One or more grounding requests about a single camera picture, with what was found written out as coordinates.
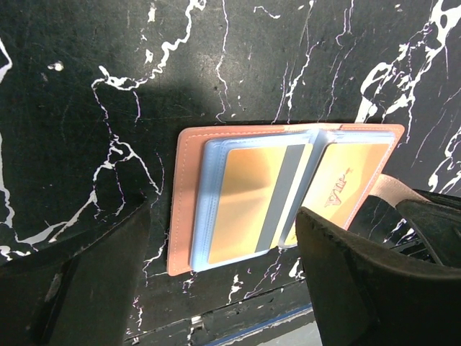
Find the floor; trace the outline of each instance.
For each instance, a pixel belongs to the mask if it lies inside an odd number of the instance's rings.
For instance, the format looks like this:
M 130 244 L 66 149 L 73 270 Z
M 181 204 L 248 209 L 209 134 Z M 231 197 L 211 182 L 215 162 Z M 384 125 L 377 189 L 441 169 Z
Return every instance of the floor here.
M 259 346 L 321 346 L 322 342 L 318 333 L 317 323 L 309 323 L 305 326 L 295 329 L 290 333 L 282 335 L 276 339 L 259 344 Z

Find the black marble surface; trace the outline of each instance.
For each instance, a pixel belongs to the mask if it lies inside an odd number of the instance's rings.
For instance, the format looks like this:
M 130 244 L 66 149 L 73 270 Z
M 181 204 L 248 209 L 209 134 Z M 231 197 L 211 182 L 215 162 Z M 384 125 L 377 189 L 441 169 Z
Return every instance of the black marble surface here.
M 460 18 L 459 0 L 2 1 L 0 260 L 108 227 L 144 196 L 127 337 L 302 280 L 296 249 L 165 273 L 180 130 L 400 123 L 385 173 L 461 195 Z M 415 236 L 372 198 L 351 230 Z

